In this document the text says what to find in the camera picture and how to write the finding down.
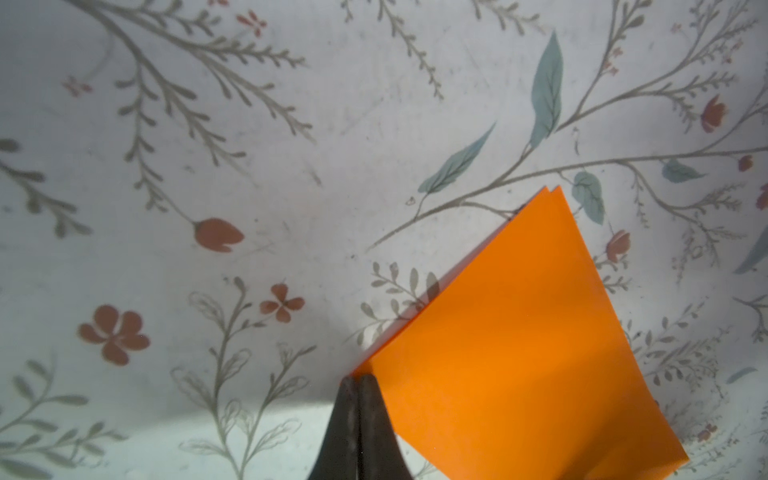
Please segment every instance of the orange square paper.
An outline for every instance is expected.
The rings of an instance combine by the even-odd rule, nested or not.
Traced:
[[[666,478],[687,460],[562,191],[539,194],[356,373],[451,480]]]

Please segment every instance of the red flower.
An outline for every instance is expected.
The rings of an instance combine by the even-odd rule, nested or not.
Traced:
[[[63,81],[61,85],[69,91],[69,94],[77,98],[80,93],[91,93],[94,89],[89,84],[79,83],[77,78],[69,76],[67,81]]]
[[[708,423],[706,427],[704,427],[704,430],[699,432],[696,437],[698,438],[699,442],[705,442],[710,439],[713,433],[717,431],[717,427],[715,425],[712,425],[711,423]]]
[[[739,172],[745,172],[752,168],[752,155],[744,155],[739,159]]]
[[[194,224],[194,239],[208,250],[231,252],[227,246],[243,241],[245,236],[235,226],[220,218],[209,218]]]
[[[272,285],[271,290],[278,301],[273,302],[272,300],[267,300],[262,302],[259,305],[261,313],[267,315],[277,310],[275,318],[278,322],[290,322],[290,313],[288,313],[288,310],[292,310],[294,312],[296,310],[301,310],[304,306],[304,299],[298,296],[296,298],[292,298],[291,300],[286,300],[286,297],[288,296],[288,286],[285,283]]]
[[[723,116],[726,114],[725,104],[717,103],[720,98],[719,95],[715,95],[710,103],[704,107],[704,113],[701,114],[701,127],[708,134],[715,131],[715,127],[719,127],[723,123]]]
[[[765,189],[765,185],[763,185],[763,192],[757,198],[755,205],[761,210],[765,210],[768,207],[768,190]]]
[[[619,255],[624,255],[629,251],[629,245],[629,233],[619,230],[605,246],[605,254],[611,262],[617,263]]]
[[[141,316],[136,312],[125,312],[122,316],[120,329],[118,311],[112,305],[102,305],[94,311],[94,328],[90,323],[82,323],[78,335],[88,343],[104,344],[101,356],[108,362],[123,366],[128,364],[128,354],[125,350],[143,350],[149,346],[149,337],[139,335],[141,331]]]
[[[248,25],[251,27],[253,29],[253,33],[257,37],[261,36],[261,29],[266,28],[266,22],[264,20],[259,20],[259,17],[253,13],[253,10],[248,11],[248,17],[245,17],[244,15],[238,15],[235,18],[237,18],[237,21],[243,25]]]

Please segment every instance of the blue-green leaf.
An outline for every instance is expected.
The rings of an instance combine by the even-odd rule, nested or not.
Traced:
[[[32,480],[48,480],[53,478],[53,475],[34,465],[5,458],[0,458],[0,468],[16,478],[30,478]]]
[[[474,143],[451,155],[436,174],[424,180],[422,184],[419,185],[419,192],[423,194],[434,194],[452,184],[459,175],[463,174],[467,168],[469,168],[469,165],[471,165],[475,157],[478,156],[480,149],[485,145],[485,141],[488,140],[488,136],[495,126],[496,123],[491,125],[488,131]]]
[[[571,195],[584,208],[587,217],[595,223],[603,224],[605,217],[603,189],[597,177],[588,172],[579,172],[574,179]]]
[[[676,158],[673,158],[664,164],[664,168],[661,169],[661,174],[673,184],[682,184],[688,180],[704,176],[693,168],[683,165],[677,161]]]
[[[533,77],[531,101],[536,112],[536,123],[531,132],[531,148],[536,148],[555,130],[560,121],[560,87],[563,83],[563,54],[558,36],[552,32],[549,44],[538,61]]]
[[[752,373],[752,372],[756,372],[756,371],[757,371],[756,368],[754,368],[752,366],[748,366],[748,367],[746,367],[744,369],[741,369],[738,372],[734,373],[730,377],[728,377],[728,380],[726,380],[725,383],[727,385],[730,385],[731,383],[736,382],[738,379],[740,379],[741,377],[745,376],[746,374]]]
[[[763,232],[758,237],[752,250],[746,255],[744,261],[739,265],[739,268],[734,270],[734,273],[741,275],[742,273],[749,272],[753,266],[757,265],[763,258],[768,255],[768,227],[765,227]]]

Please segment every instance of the floral tablecloth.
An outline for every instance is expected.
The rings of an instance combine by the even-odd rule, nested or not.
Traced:
[[[768,478],[768,3],[2,10],[0,477],[305,478],[365,348],[560,185],[677,477]]]

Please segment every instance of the stack of paper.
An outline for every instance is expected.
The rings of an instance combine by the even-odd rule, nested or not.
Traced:
[[[356,373],[451,480],[666,478],[687,461],[562,191],[543,191]]]

